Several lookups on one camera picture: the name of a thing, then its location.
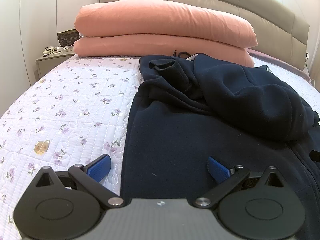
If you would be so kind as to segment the navy blue hooded jacket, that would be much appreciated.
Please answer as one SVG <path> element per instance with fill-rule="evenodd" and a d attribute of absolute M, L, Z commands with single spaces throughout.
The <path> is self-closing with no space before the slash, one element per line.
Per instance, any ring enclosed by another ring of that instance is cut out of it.
<path fill-rule="evenodd" d="M 319 239 L 319 117 L 265 66 L 248 68 L 199 54 L 189 61 L 140 58 L 120 194 L 194 200 L 216 182 L 215 156 L 262 172 L 275 166 L 306 210 L 299 239 Z"/>

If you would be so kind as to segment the floral quilted bedspread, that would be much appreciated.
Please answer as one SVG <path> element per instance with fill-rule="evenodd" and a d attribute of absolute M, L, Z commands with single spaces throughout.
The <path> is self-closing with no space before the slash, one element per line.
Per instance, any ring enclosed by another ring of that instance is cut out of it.
<path fill-rule="evenodd" d="M 18 199 L 45 165 L 58 171 L 111 156 L 102 184 L 120 191 L 126 126 L 142 82 L 135 57 L 72 56 L 21 95 L 1 117 L 1 239 L 20 239 Z"/>

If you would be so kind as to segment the beige bedside table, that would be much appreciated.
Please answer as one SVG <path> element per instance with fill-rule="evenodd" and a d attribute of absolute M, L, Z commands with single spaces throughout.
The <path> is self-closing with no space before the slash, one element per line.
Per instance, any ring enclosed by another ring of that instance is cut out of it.
<path fill-rule="evenodd" d="M 73 46 L 70 46 L 63 51 L 55 52 L 46 57 L 36 59 L 36 81 L 39 81 L 40 78 L 44 77 L 48 72 L 50 72 L 56 66 L 63 63 L 73 55 L 75 55 Z"/>

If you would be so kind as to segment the lower pink pillow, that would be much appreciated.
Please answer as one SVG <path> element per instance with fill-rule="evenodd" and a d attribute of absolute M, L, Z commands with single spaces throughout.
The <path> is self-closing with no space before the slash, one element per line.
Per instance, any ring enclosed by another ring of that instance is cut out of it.
<path fill-rule="evenodd" d="M 80 57 L 95 56 L 172 56 L 186 52 L 203 53 L 215 59 L 253 67 L 254 62 L 244 48 L 200 38 L 134 34 L 113 37 L 82 37 L 74 43 L 74 52 Z"/>

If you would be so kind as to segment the pink pillow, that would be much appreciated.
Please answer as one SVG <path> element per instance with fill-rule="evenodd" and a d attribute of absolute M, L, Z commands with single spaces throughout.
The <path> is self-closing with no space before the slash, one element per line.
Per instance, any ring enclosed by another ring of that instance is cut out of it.
<path fill-rule="evenodd" d="M 74 43 L 74 52 L 80 57 L 95 56 L 172 56 L 186 52 L 203 53 L 215 59 L 253 67 L 254 62 L 244 48 L 200 38 L 134 34 L 113 37 L 82 37 Z"/>
<path fill-rule="evenodd" d="M 164 0 L 119 0 L 80 8 L 75 29 L 86 37 L 160 34 L 201 38 L 239 48 L 258 45 L 252 25 L 239 16 Z"/>

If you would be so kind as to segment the brown patterned pouch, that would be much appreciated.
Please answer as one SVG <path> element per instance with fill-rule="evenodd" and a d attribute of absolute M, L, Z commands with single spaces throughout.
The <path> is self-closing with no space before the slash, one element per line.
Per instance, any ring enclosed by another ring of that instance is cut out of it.
<path fill-rule="evenodd" d="M 80 39 L 80 34 L 76 29 L 70 29 L 57 33 L 57 38 L 61 47 L 72 46 L 73 43 Z"/>

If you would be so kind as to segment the beige padded headboard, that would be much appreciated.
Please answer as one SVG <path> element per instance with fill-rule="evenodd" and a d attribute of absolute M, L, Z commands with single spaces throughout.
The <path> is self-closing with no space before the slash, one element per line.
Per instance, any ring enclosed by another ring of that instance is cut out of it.
<path fill-rule="evenodd" d="M 254 28 L 254 49 L 304 69 L 310 25 L 277 0 L 166 0 L 228 12 Z"/>

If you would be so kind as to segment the upper pink pillow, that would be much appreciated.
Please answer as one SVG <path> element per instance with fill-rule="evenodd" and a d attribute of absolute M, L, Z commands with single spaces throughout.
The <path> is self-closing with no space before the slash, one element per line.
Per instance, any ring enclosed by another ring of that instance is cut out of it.
<path fill-rule="evenodd" d="M 252 25 L 239 16 L 164 0 L 119 0 L 80 8 L 75 29 L 86 37 L 160 34 L 201 38 L 239 48 L 258 45 Z"/>

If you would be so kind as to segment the white wardrobe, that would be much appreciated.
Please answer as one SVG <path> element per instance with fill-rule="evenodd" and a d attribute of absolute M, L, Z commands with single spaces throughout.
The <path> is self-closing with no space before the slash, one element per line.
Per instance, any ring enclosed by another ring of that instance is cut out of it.
<path fill-rule="evenodd" d="M 1 0 L 1 113 L 36 83 L 36 59 L 97 0 Z"/>

